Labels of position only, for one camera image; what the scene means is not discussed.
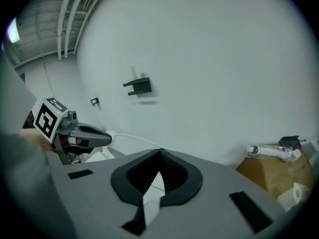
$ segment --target ceiling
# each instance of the ceiling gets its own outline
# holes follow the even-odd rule
[[[85,1],[81,0],[77,9],[78,13],[74,17],[69,39],[69,52],[74,49],[85,12],[89,9],[89,6],[84,9]],[[68,11],[71,10],[73,2],[74,0],[69,2],[63,23],[62,54],[64,54],[64,37],[69,18]],[[45,56],[57,52],[57,24],[61,5],[62,0],[30,0],[16,17],[20,40],[11,43],[6,37],[3,42],[9,60],[15,68],[42,55]]]

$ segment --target black bracket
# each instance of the black bracket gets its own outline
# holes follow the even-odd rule
[[[147,93],[147,92],[152,92],[151,83],[150,83],[149,78],[141,78],[138,80],[127,82],[127,83],[123,84],[123,87],[127,87],[130,85],[133,85],[134,91],[129,92],[128,93],[129,96],[143,94],[143,93]]]
[[[90,100],[91,101],[91,104],[95,107],[95,105],[96,104],[99,104],[100,103],[100,101],[99,101],[99,99],[98,98],[94,98],[94,99],[92,99],[92,100]]]

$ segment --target cardboard box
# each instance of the cardboard box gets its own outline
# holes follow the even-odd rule
[[[279,159],[246,158],[236,171],[266,190],[275,199],[292,188],[294,182],[312,190],[315,178],[307,158],[301,150],[300,152],[301,157],[291,163]]]

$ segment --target white wall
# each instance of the white wall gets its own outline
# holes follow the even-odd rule
[[[289,0],[103,0],[77,53],[107,129],[237,166],[319,135],[318,45]],[[153,93],[128,96],[130,67]]]
[[[85,95],[75,56],[71,55],[62,60],[58,60],[57,54],[46,56],[45,65],[53,93],[42,58],[17,69],[18,73],[25,73],[25,84],[38,100],[32,112],[35,113],[34,110],[37,110],[37,106],[43,98],[55,96],[68,109],[77,112],[80,122],[101,127],[101,124],[94,117],[90,100]]]

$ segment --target fluorescent light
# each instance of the fluorescent light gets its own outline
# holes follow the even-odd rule
[[[9,39],[12,43],[17,42],[20,40],[20,36],[18,33],[18,28],[16,27],[16,18],[10,23],[7,33],[9,35]]]

